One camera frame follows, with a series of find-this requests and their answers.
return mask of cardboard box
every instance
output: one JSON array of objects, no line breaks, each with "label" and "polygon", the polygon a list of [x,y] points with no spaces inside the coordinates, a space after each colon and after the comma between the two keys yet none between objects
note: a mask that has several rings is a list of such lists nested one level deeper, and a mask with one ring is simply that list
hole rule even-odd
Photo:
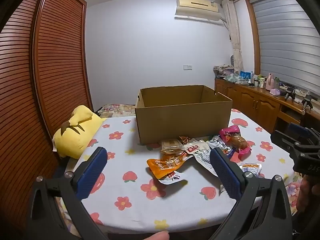
[{"label": "cardboard box", "polygon": [[204,85],[140,90],[136,118],[142,144],[218,134],[228,127],[232,100]]}]

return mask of wall outlet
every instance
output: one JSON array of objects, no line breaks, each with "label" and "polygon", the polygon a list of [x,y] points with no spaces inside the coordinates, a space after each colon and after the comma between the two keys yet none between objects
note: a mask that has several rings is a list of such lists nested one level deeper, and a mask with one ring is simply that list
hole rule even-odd
[{"label": "wall outlet", "polygon": [[192,65],[183,65],[183,70],[192,70]]}]

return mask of pink thermos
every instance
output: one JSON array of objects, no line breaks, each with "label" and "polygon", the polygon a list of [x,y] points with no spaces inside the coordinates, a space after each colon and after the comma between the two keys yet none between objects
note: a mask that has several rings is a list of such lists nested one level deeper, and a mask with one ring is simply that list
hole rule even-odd
[{"label": "pink thermos", "polygon": [[271,90],[275,88],[275,80],[273,79],[273,74],[269,73],[269,77],[266,82],[266,90]]}]

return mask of human hand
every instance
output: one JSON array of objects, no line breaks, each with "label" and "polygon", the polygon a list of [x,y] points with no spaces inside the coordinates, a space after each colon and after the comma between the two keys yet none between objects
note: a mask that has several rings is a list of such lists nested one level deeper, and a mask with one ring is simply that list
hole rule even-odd
[{"label": "human hand", "polygon": [[162,231],[146,238],[145,240],[169,240],[168,231]]},{"label": "human hand", "polygon": [[305,175],[300,184],[300,191],[297,199],[297,210],[304,212],[309,205],[310,193],[320,196],[320,178]]}]

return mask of white wall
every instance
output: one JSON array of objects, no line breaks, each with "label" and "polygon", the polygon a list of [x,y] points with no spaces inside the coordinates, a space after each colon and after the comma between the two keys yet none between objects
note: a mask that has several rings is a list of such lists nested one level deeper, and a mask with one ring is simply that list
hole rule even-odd
[{"label": "white wall", "polygon": [[95,110],[135,104],[144,87],[214,88],[213,66],[229,64],[233,53],[228,30],[222,21],[174,19],[176,6],[176,0],[114,0],[87,9],[86,62]]},{"label": "white wall", "polygon": [[253,36],[247,4],[245,0],[240,0],[235,3],[235,7],[239,24],[244,71],[254,72]]}]

